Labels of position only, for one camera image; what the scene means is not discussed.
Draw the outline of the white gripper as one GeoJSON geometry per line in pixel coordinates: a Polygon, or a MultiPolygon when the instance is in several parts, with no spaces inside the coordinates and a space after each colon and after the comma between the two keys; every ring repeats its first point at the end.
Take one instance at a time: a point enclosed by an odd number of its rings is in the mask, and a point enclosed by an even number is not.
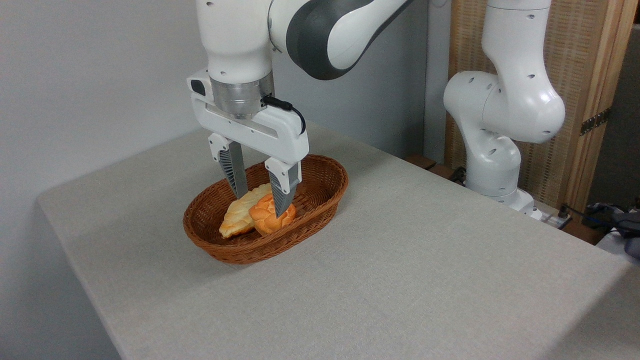
{"type": "Polygon", "coordinates": [[[190,100],[196,119],[212,132],[208,141],[213,160],[224,171],[237,199],[249,191],[242,145],[270,157],[265,168],[269,171],[276,218],[281,218],[302,182],[300,161],[309,152],[300,117],[292,111],[268,106],[252,116],[236,118],[208,104],[199,94],[192,93],[190,100]]]}

